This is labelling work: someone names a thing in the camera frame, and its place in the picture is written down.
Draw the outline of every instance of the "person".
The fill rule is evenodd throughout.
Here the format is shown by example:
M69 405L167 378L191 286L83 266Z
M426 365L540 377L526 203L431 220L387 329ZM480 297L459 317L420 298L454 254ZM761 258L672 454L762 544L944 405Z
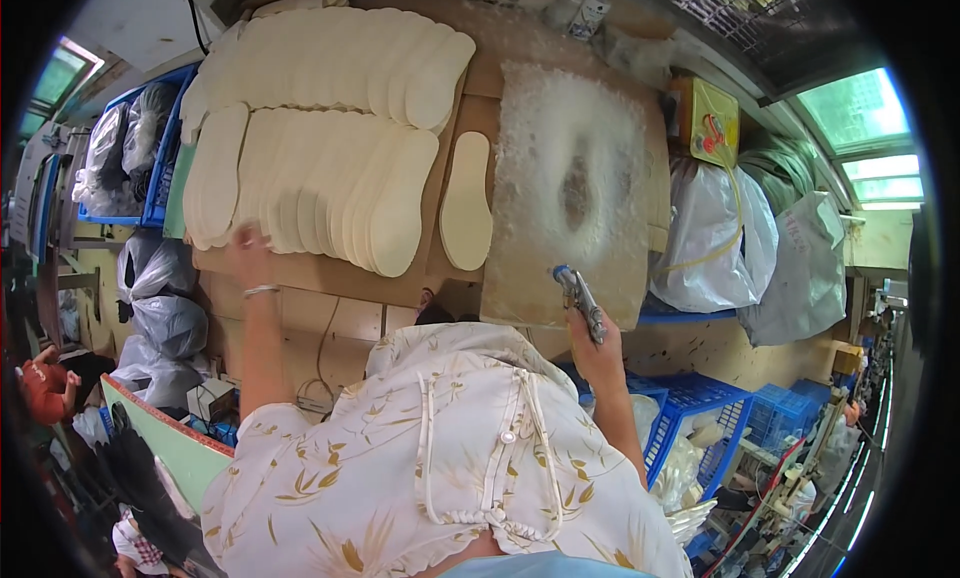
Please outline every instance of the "person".
M163 560L163 554L140 534L140 526L129 507L122 506L120 521L113 524L111 537L117 552L114 567L123 578L136 578L137 573L150 576L190 578L185 571Z
M545 575L584 561L592 569L579 575L692 576L647 492L620 335L606 315L600 345L579 312L566 315L596 395L593 419L520 332L461 321L386 336L366 379L313 425L281 371L267 239L244 225L226 253L245 297L242 422L200 523L231 578L500 575L523 564ZM475 559L498 556L507 557Z
M42 425L53 426L84 411L91 392L103 374L116 370L114 360L92 351L58 361L51 344L40 355L17 369L20 392L30 416Z

